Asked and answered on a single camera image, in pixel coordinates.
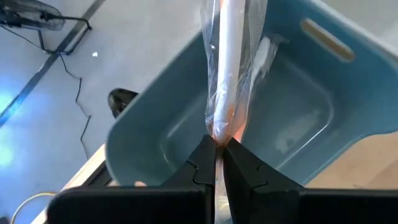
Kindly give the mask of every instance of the concrete floor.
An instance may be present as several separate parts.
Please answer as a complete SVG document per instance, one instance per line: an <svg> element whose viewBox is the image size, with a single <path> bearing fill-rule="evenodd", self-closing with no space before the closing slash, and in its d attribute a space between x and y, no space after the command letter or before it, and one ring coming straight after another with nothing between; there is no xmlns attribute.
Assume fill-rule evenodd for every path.
<svg viewBox="0 0 398 224"><path fill-rule="evenodd" d="M46 0L72 16L83 15L93 1ZM114 88L141 92L200 30L200 2L112 0L95 12L90 19L93 30L72 55L65 56L69 71L83 77L79 101L93 116L83 138L89 156L105 142L114 123L108 93ZM326 2L398 46L398 16L389 13L398 2ZM73 26L68 22L60 32L46 32L47 45L54 49ZM32 30L18 33L39 43ZM0 36L2 111L49 56L4 30ZM0 128L0 216L10 217L33 194L60 190L86 161L80 142L86 118L74 102L77 90L78 81L64 71L58 58ZM29 223L48 201L41 198L28 204L17 222Z"/></svg>

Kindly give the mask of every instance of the white tube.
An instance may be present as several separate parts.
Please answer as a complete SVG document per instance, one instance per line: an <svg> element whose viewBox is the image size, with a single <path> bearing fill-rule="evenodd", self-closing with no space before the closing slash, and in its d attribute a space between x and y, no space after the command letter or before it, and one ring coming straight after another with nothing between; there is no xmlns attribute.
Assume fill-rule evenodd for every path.
<svg viewBox="0 0 398 224"><path fill-rule="evenodd" d="M244 7L246 0L221 0L220 51L213 137L226 143L235 110L241 61Z"/></svg>

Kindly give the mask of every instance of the yellow cable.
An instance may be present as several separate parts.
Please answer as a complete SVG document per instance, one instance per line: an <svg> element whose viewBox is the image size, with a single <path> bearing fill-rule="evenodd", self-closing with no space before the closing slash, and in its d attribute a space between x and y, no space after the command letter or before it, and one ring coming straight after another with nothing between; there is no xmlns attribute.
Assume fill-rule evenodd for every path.
<svg viewBox="0 0 398 224"><path fill-rule="evenodd" d="M30 202L31 200L38 198L38 197L42 197L42 196L55 196L56 193L53 192L42 192L42 193L38 193L35 194L33 196L31 196L30 198L26 199L24 202L21 203L20 206L18 206L17 210L14 212L14 214L12 215L12 219L11 219L11 224L15 223L15 219L17 218L18 212L21 210L21 208L28 202Z"/></svg>

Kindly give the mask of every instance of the white plastic wrap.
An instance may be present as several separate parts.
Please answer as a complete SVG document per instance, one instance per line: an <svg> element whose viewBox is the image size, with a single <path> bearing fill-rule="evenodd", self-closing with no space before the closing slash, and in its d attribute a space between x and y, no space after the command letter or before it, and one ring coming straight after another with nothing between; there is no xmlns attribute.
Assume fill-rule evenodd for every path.
<svg viewBox="0 0 398 224"><path fill-rule="evenodd" d="M203 39L208 59L208 132L224 147L241 140L256 80L264 77L277 44L261 39L267 0L203 0ZM215 223L231 217L222 158L216 163Z"/></svg>

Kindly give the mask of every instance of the wooden surface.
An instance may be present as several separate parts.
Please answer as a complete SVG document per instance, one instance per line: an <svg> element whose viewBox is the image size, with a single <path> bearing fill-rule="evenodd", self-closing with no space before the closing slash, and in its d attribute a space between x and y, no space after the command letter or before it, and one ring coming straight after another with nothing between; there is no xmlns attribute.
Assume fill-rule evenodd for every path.
<svg viewBox="0 0 398 224"><path fill-rule="evenodd" d="M76 187L105 160L102 145L62 190ZM316 176L306 187L337 189L398 189L398 133L363 139ZM32 222L43 224L45 210Z"/></svg>

